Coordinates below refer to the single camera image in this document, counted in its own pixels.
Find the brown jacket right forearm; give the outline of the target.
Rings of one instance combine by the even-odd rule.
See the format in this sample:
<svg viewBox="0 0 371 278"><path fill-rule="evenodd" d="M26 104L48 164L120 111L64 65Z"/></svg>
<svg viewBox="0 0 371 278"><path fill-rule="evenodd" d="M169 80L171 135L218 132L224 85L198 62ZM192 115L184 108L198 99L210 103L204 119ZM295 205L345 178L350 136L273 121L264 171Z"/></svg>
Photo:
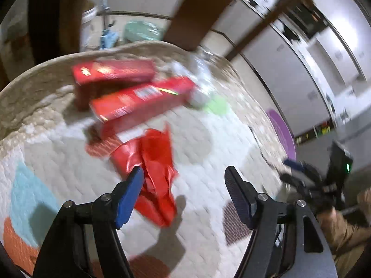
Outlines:
<svg viewBox="0 0 371 278"><path fill-rule="evenodd" d="M370 227L349 223L335 208L316 216L329 245L338 277L370 277Z"/></svg>

